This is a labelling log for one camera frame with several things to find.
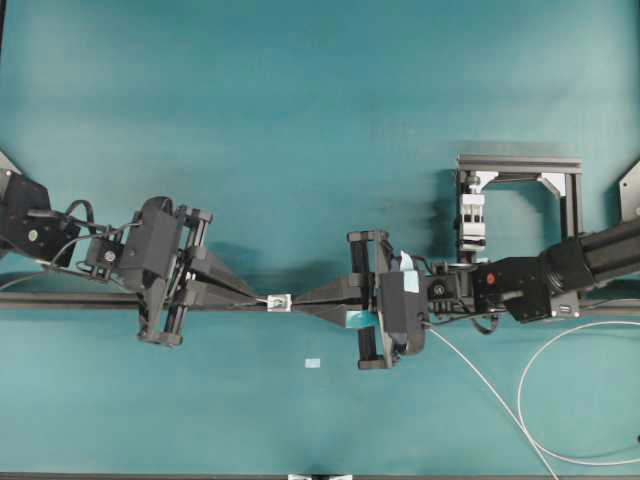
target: white cable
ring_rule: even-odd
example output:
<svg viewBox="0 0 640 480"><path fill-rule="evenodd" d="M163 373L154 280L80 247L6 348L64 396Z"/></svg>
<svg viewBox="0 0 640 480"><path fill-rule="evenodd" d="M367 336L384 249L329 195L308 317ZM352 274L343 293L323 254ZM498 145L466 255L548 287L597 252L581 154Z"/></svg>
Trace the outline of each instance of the white cable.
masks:
<svg viewBox="0 0 640 480"><path fill-rule="evenodd" d="M449 340L447 340L442 335L440 335L433 327L430 327L429 331L431 333L433 333L436 337L438 337L451 350L453 350L456 353L456 355L458 355L464 361L464 363L466 363L469 366L469 368L471 368L471 370L473 370L475 372L475 374L478 375L478 377L480 377L480 379L489 388L489 390L491 390L491 393L493 393L495 395L495 397L498 399L498 402L500 402L500 405L503 406L505 411L509 414L509 416L515 422L515 424L518 426L518 428L522 431L522 433L524 433L525 437L527 437L527 440L529 441L529 443L533 447L533 450L536 452L538 457L540 457L540 460L542 460L542 463L544 463L544 466L547 468L547 470L549 471L549 473L551 474L553 479L554 480L559 480L558 476L553 471L553 468L551 468L551 465L549 465L549 462L544 457L544 454L542 453L542 449L537 445L536 441L531 437L531 435L528 433L527 429L520 423L518 418L513 413L513 410L511 410L511 408L509 408L509 405L507 405L507 402L504 401L504 399L500 396L500 394L497 392L497 390L491 384L491 382L489 380L487 380L487 378L482 374L482 372L480 372L480 370L478 370L478 368L473 364L473 362L471 360L469 360L465 356L464 353L462 353L460 350L458 350L455 347L455 345L453 345Z"/></svg>
<svg viewBox="0 0 640 480"><path fill-rule="evenodd" d="M518 383L518 395L517 395L518 420L519 420L520 426L522 428L522 431L527 436L527 439L529 440L529 442L532 445L535 445L539 450L543 451L547 455L549 455L549 456L551 456L553 458L557 458L558 460L562 460L562 461L567 462L567 463L573 463L575 465L585 465L585 466L588 466L588 467L615 467L615 466L619 466L619 465L629 465L629 464L633 464L633 463L640 463L640 458L632 458L632 459L629 459L629 460L620 460L620 461L611 461L611 462L589 462L589 461L585 461L585 460L580 460L579 458L575 458L575 457L566 457L566 456L560 455L560 454L558 454L556 452L553 452L553 451L545 448L540 442L538 442L535 438L533 438L533 436L529 432L529 429L527 428L527 424L524 421L524 416L523 416L523 413L522 413L522 389L523 389L523 386L524 386L524 381L527 378L527 374L529 373L529 370L531 369L531 366L536 361L538 356L542 352L544 352L547 349L547 347L553 345L556 341L560 340L565 335L570 335L570 334L575 333L575 332L577 332L579 330L584 330L585 328L597 327L597 326L600 326L600 325L632 325L634 327L640 327L640 323L639 322L629 322L629 321L624 321L624 320L609 320L609 321L604 321L604 322L593 322L593 323L587 323L585 325L580 325L578 327L574 327L574 328L571 328L569 330L566 330L566 331L556 335L551 340L547 341L544 345L542 345L542 347L540 347L536 351L536 353L534 353L533 357L531 357L531 360L529 360L529 363L527 363L527 366L524 368L524 370L522 371L522 375L520 376L520 382Z"/></svg>
<svg viewBox="0 0 640 480"><path fill-rule="evenodd" d="M583 465L583 466L588 466L588 467L614 467L614 466L620 466L620 465L629 465L629 464L640 463L640 458L632 458L632 459L628 459L628 460L619 460L619 461L611 461L611 462L588 462L588 461L585 461L585 460L581 460L579 458L567 457L567 456L564 456L564 455L560 455L560 454L558 454L556 452L553 452L553 451L545 448L540 442L538 442L535 438L533 438L533 436L531 435L531 432L529 432L529 429L527 428L527 425L526 425L526 423L524 421L524 415L523 415L523 410L522 410L522 391L523 391L524 382L525 382L525 379L527 377L527 374L529 373L529 370L531 369L532 365L534 364L534 362L536 361L538 356L540 356L540 354L543 351L545 351L550 345L554 344L555 342L557 342L559 339L561 339L565 335L570 335L572 333L575 333L575 332L580 331L580 330L584 330L586 328L592 328L592 327L597 327L597 326L601 326L601 325L630 325L630 326L634 326L634 327L640 327L640 322L630 322L630 321L624 321L624 320L609 320L609 321L604 321L604 322L588 323L588 324L585 324L585 325L580 325L580 326L571 328L569 330L566 330L566 331L556 335L555 337L553 337L551 340L547 341L546 343L544 343L534 353L534 355L531 357L531 359L527 363L527 366L522 371L522 375L520 376L520 381L518 383L518 391L517 391L518 417L515 416L515 414L511 410L511 408L507 405L507 403L504 401L504 399L496 391L496 389L491 384L491 382L489 382L489 380L487 380L487 378L482 374L482 372L480 372L480 370L473 364L473 362L471 360L469 360L449 340L447 340L445 337L440 335L433 327L430 327L429 330L431 332L433 332L433 334L437 338L439 338L445 345L447 345L451 350L453 350L471 368L471 370L473 370L474 373L476 375L478 375L478 377L480 377L480 379L489 388L489 390L491 390L491 393L493 393L494 396L498 399L498 401L500 402L500 405L502 405L502 407L509 414L511 419L518 426L518 428L522 431L522 433L524 433L525 437L527 438L527 441L531 444L531 446L535 450L536 454L538 455L538 457L540 457L540 459L542 460L542 462L544 463L545 467L547 468L547 470L549 471L551 476L554 478L554 480L558 480L558 476L556 475L556 473L553 471L553 469L549 465L547 459L544 456L544 453L546 453L547 455L549 455L549 456L551 456L553 458L556 458L558 460L562 460L563 462L572 463L572 464L575 464L575 465Z"/></svg>

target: black cable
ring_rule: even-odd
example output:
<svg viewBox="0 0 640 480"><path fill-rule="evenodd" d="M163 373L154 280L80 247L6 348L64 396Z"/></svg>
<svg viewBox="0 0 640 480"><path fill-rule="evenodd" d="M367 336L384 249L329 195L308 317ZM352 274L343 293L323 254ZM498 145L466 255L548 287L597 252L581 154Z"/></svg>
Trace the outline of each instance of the black cable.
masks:
<svg viewBox="0 0 640 480"><path fill-rule="evenodd" d="M506 310L496 310L495 312L492 312L492 313L468 313L468 314L465 314L465 315L458 315L456 317L449 317L448 319L443 320L441 322L423 322L423 323L425 325L433 325L434 327L437 327L439 325L446 325L448 323L453 323L453 322L456 322L458 320L472 320L473 321L477 317L484 317L486 315L492 315L493 313L504 313L504 312L506 312Z"/></svg>
<svg viewBox="0 0 640 480"><path fill-rule="evenodd" d="M601 305L611 302L623 302L623 301L634 301L640 300L640 298L607 298L606 300L602 300L600 302L594 303L593 305L589 305L587 307L582 307L582 310L593 310L594 308L598 308Z"/></svg>
<svg viewBox="0 0 640 480"><path fill-rule="evenodd" d="M85 209L85 212L87 214L87 228L89 229L89 233L91 233L92 235L96 234L96 228L94 226L91 226L94 224L94 217L93 217L93 206L91 205L91 202L89 202L89 200L74 200L73 202L71 202L71 205L69 205L67 207L67 209L65 210L64 214L67 217L70 217L71 214L73 213L73 211L78 208L80 205L82 205Z"/></svg>
<svg viewBox="0 0 640 480"><path fill-rule="evenodd" d="M142 225L140 222L131 222L131 223L125 223L124 225L115 228L113 230L107 230L106 232L101 232L101 233L94 233L91 235L82 235L80 237L76 237L73 240L69 240L67 243L64 244L64 246L58 250L58 253L56 253L53 258L51 259L51 262L49 262L49 264L45 267L47 270L54 270L54 269L58 269L60 268L57 265L57 261L60 259L60 257L62 256L62 254L72 245L75 245L76 243L78 243L81 240L89 240L91 238L99 238L99 237L109 237L111 235L115 235L117 233L120 233L124 230L126 230L129 227L137 227L139 225Z"/></svg>
<svg viewBox="0 0 640 480"><path fill-rule="evenodd" d="M427 263L427 259L424 257L420 257L418 255L411 255L411 258L413 260L418 260L419 262L422 262L424 265L424 268L427 269L427 272L429 272L429 274L433 275L433 270L431 270L431 267L429 266L429 264Z"/></svg>
<svg viewBox="0 0 640 480"><path fill-rule="evenodd" d="M471 324L475 327L475 329L480 332L482 335L491 335L495 333L498 329L498 324L500 323L500 317L498 315L491 315L491 326L489 328L484 325L480 325L475 318L471 319Z"/></svg>
<svg viewBox="0 0 640 480"><path fill-rule="evenodd" d="M460 298L458 299L458 303L462 306L462 309L465 311L465 313L471 313L471 310L469 310L469 307L467 307L467 304L464 303L464 300Z"/></svg>
<svg viewBox="0 0 640 480"><path fill-rule="evenodd" d="M32 209L27 212L27 215L32 218L57 218L62 223L62 229L66 228L68 223L73 223L81 227L89 229L90 232L96 233L98 230L104 231L109 227L106 225L100 225L98 223L90 222L89 220L80 220L73 215L67 215L66 213L56 212L55 210L37 210Z"/></svg>
<svg viewBox="0 0 640 480"><path fill-rule="evenodd" d="M67 270L65 268L57 268L55 270L43 270L41 272L34 272L34 273L30 273L29 275L24 275L22 277L14 278L13 280L9 280L8 282L0 284L0 291L6 290L7 288L13 287L14 285L17 285L17 284L22 283L22 282L26 282L26 281L31 280L33 278L40 277L40 276L45 275L47 273L63 273L65 275L72 275L72 276L75 276L75 277L82 277L82 278L86 278L88 276L88 275L86 275L84 273L74 272L73 270Z"/></svg>

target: teal tabletop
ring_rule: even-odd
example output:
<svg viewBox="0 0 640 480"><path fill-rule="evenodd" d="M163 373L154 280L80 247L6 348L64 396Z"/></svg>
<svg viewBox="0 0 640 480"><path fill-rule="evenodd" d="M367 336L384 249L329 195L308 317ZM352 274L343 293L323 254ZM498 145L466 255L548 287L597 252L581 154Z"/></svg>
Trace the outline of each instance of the teal tabletop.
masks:
<svg viewBox="0 0 640 480"><path fill-rule="evenodd" d="M55 207L88 198L101 223L160 194L214 212L207 246L259 292L347 273L351 230L453 258L459 153L582 158L595 231L619 220L616 182L640 153L638 14L635 0L9 0L0 149ZM558 220L539 184L491 187L486 256L537 254ZM440 332L513 404L529 357L574 324ZM136 330L133 311L0 312L0 470L545 473L433 335L361 372L353 331L301 314L193 313L177 349ZM532 433L639 457L639 335L602 327L540 357Z"/></svg>

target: metal bracket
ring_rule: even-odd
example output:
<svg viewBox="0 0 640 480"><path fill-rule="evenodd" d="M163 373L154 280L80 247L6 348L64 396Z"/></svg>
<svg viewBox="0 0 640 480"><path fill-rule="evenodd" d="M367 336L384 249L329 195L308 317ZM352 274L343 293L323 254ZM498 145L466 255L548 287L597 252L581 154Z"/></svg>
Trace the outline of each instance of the metal bracket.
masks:
<svg viewBox="0 0 640 480"><path fill-rule="evenodd" d="M471 193L481 193L491 181L497 178L498 172L474 172L474 176L478 178L478 183L469 186Z"/></svg>
<svg viewBox="0 0 640 480"><path fill-rule="evenodd" d="M561 199L567 196L567 185L564 173L543 172L538 177L538 181L547 187L556 198Z"/></svg>
<svg viewBox="0 0 640 480"><path fill-rule="evenodd" d="M551 317L558 319L580 317L580 299L576 292L551 297Z"/></svg>
<svg viewBox="0 0 640 480"><path fill-rule="evenodd" d="M16 173L22 174L20 169L16 167L16 165L11 160L9 160L9 157L7 157L2 150L0 150L0 168L13 170Z"/></svg>
<svg viewBox="0 0 640 480"><path fill-rule="evenodd" d="M640 161L618 182L620 195L620 218L628 222L640 217Z"/></svg>

